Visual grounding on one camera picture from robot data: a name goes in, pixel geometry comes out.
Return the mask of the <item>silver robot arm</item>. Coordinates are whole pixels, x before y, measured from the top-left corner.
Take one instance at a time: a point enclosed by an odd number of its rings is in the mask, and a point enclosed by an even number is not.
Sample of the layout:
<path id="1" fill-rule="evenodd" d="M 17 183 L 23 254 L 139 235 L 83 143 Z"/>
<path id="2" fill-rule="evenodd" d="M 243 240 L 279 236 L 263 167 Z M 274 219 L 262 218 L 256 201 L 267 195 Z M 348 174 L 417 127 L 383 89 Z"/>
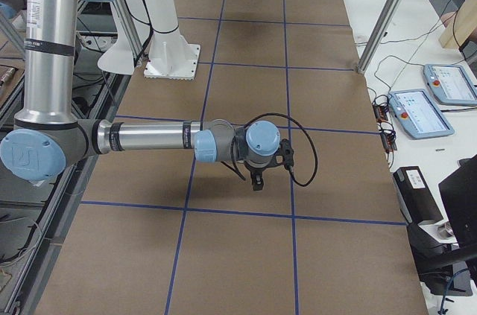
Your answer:
<path id="1" fill-rule="evenodd" d="M 120 31 L 136 32 L 131 1 L 25 0 L 22 108 L 1 139 L 3 166 L 20 179 L 38 183 L 91 156 L 184 149 L 192 150 L 200 162 L 219 162 L 230 170 L 242 163 L 253 189 L 261 190 L 263 172 L 284 159 L 279 130 L 267 113 L 242 127 L 223 119 L 129 124 L 100 118 L 100 101 L 119 105 L 110 80 L 119 70 L 107 66 L 109 53 L 101 52 L 99 76 L 75 84 L 79 7 L 91 2 L 110 4 Z"/>

